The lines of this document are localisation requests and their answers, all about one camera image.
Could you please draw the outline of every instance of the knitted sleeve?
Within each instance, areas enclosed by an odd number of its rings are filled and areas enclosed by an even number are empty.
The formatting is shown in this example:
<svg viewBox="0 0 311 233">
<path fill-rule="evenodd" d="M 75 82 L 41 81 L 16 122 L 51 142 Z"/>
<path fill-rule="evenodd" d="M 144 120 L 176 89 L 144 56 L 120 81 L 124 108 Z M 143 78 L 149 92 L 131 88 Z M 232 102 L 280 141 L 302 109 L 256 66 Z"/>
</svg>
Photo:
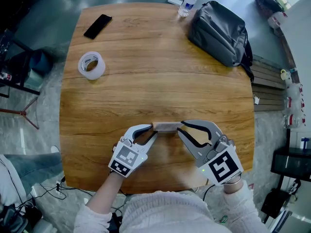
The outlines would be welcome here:
<svg viewBox="0 0 311 233">
<path fill-rule="evenodd" d="M 246 181 L 241 190 L 233 194 L 224 193 L 225 213 L 228 216 L 228 228 L 232 233 L 269 233 L 261 222 L 253 202 L 253 194 Z"/>
<path fill-rule="evenodd" d="M 99 214 L 82 205 L 74 222 L 74 233 L 105 233 L 109 232 L 109 221 L 112 213 Z"/>
</svg>

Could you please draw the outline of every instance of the roll of tape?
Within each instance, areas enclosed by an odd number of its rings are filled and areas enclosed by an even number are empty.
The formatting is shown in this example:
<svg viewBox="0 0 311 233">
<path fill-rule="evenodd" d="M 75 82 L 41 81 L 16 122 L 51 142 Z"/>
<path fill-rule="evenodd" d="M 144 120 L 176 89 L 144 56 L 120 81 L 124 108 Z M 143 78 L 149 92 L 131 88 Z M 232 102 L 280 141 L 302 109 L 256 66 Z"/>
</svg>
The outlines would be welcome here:
<svg viewBox="0 0 311 233">
<path fill-rule="evenodd" d="M 97 65 L 92 70 L 88 71 L 88 65 L 94 61 L 97 61 Z M 106 65 L 99 53 L 87 52 L 79 60 L 78 69 L 79 72 L 88 80 L 96 80 L 103 75 L 106 69 Z"/>
</svg>

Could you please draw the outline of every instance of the gray floor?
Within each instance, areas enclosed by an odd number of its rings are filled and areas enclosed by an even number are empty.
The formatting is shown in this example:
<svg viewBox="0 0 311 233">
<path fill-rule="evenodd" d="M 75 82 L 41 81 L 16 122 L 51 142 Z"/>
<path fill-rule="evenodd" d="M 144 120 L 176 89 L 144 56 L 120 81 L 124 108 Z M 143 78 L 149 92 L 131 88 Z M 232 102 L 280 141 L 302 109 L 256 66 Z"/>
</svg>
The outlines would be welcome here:
<svg viewBox="0 0 311 233">
<path fill-rule="evenodd" d="M 166 0 L 41 0 L 23 19 L 17 37 L 33 49 L 45 47 L 55 53 L 66 54 L 74 26 L 82 8 L 116 2 L 165 2 Z M 199 0 L 196 7 L 208 0 Z M 264 18 L 257 12 L 254 0 L 218 0 L 247 23 L 253 52 L 275 62 L 285 65 L 285 58 L 278 39 L 270 32 Z M 0 153 L 40 154 L 49 153 L 50 147 L 59 143 L 59 101 L 64 62 L 54 64 L 51 73 L 46 77 L 41 87 L 38 102 L 29 109 L 29 117 L 38 121 L 37 131 L 19 116 L 0 114 Z M 0 98 L 0 107 L 21 110 L 34 98 L 34 95 L 11 90 L 9 99 Z M 275 149 L 285 144 L 285 130 L 281 126 L 282 113 L 255 113 L 256 146 L 253 170 L 243 176 L 249 184 L 254 183 L 254 202 L 258 209 L 272 187 L 275 187 L 279 176 L 270 172 L 272 154 Z M 43 183 L 46 187 L 54 187 L 59 177 Z M 200 187 L 197 194 L 202 197 L 207 187 Z M 35 187 L 38 195 L 43 194 L 43 188 Z M 212 188 L 206 198 L 216 220 L 221 213 L 221 191 Z M 61 233 L 72 232 L 75 215 L 89 195 L 80 191 L 66 192 L 64 201 L 50 195 L 37 199 L 45 218 Z M 124 197 L 118 196 L 114 206 L 121 206 Z"/>
</svg>

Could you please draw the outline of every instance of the strap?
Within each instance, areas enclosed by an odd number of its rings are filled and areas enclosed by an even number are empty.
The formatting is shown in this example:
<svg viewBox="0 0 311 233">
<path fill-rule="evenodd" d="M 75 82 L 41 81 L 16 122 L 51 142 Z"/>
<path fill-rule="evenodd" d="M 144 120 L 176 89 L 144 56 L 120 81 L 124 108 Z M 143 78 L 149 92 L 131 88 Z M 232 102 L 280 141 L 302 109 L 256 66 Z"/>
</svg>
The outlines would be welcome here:
<svg viewBox="0 0 311 233">
<path fill-rule="evenodd" d="M 244 68 L 246 74 L 249 76 L 252 83 L 254 81 L 254 74 L 250 67 L 253 65 L 253 52 L 248 40 L 245 46 L 245 52 L 240 65 Z"/>
</svg>

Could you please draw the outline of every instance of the tripod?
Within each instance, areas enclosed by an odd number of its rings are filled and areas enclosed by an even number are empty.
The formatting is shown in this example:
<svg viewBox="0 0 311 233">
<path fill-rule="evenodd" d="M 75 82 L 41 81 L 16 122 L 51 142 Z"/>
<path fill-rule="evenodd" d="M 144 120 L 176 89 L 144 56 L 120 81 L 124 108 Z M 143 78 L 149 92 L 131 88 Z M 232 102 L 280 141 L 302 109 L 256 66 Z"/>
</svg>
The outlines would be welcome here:
<svg viewBox="0 0 311 233">
<path fill-rule="evenodd" d="M 22 111 L 13 111 L 13 110 L 7 110 L 7 109 L 1 109 L 0 108 L 0 112 L 5 112 L 5 113 L 11 113 L 11 114 L 17 114 L 17 115 L 21 115 L 23 116 L 31 125 L 33 125 L 37 130 L 39 129 L 38 126 L 36 126 L 33 122 L 31 122 L 27 117 L 27 113 L 26 110 L 29 108 L 30 105 L 32 105 L 36 100 L 38 99 L 38 97 L 34 98 L 26 107 L 25 109 L 23 109 Z"/>
</svg>

